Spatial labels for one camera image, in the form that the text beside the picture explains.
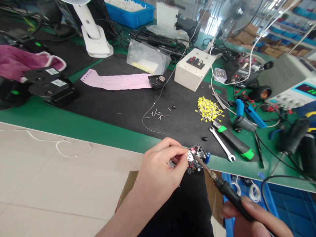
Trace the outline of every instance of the hand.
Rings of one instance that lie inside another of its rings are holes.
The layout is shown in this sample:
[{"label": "hand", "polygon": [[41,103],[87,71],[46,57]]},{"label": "hand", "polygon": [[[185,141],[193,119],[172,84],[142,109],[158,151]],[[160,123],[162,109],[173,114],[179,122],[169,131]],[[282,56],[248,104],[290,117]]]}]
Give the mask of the hand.
[{"label": "hand", "polygon": [[222,216],[227,219],[236,217],[234,237],[270,237],[265,226],[273,231],[276,237],[293,237],[292,232],[283,221],[251,201],[248,197],[242,197],[242,204],[249,214],[258,221],[252,223],[246,221],[229,201],[225,202],[221,213]]},{"label": "hand", "polygon": [[[169,199],[179,186],[188,168],[188,149],[174,139],[165,138],[148,150],[141,164],[132,193],[142,195],[156,208],[156,211]],[[177,163],[171,168],[168,162]]]}]

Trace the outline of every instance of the digital display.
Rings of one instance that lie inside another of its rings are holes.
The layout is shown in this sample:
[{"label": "digital display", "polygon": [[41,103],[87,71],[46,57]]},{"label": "digital display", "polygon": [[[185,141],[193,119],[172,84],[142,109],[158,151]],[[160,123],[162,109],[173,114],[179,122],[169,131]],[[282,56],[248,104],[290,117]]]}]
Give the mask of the digital display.
[{"label": "digital display", "polygon": [[312,87],[308,84],[302,84],[302,85],[298,86],[296,89],[316,97],[316,88]]}]

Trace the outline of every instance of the plastic bag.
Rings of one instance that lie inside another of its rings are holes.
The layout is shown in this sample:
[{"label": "plastic bag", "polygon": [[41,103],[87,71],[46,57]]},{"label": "plastic bag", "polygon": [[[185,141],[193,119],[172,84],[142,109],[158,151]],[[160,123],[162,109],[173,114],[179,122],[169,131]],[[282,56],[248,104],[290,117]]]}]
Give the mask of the plastic bag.
[{"label": "plastic bag", "polygon": [[175,40],[186,40],[189,41],[188,33],[184,30],[174,30],[165,26],[159,25],[150,25],[146,26],[146,28],[156,35],[165,36]]},{"label": "plastic bag", "polygon": [[131,39],[126,63],[152,75],[163,75],[170,62],[170,55],[147,43]]}]

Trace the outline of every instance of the black pants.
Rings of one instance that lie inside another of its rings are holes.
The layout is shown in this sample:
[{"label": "black pants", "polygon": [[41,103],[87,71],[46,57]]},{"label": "black pants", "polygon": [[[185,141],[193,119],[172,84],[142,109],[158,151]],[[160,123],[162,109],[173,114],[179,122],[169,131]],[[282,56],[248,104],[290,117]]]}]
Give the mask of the black pants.
[{"label": "black pants", "polygon": [[185,172],[168,201],[148,222],[139,237],[214,237],[204,170]]}]

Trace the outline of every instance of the tile floor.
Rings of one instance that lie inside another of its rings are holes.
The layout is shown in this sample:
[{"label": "tile floor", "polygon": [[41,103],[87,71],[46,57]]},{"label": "tile floor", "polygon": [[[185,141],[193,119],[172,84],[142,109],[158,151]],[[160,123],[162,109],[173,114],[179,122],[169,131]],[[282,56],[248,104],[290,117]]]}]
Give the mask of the tile floor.
[{"label": "tile floor", "polygon": [[[24,128],[0,123],[0,130],[18,129]],[[59,144],[66,156],[91,151],[87,142],[67,140],[74,143]],[[67,158],[55,144],[26,131],[0,131],[1,237],[93,237],[114,214],[128,173],[139,169],[143,156],[91,144],[92,152]],[[215,219],[212,224],[215,236],[224,237],[225,229]]]}]

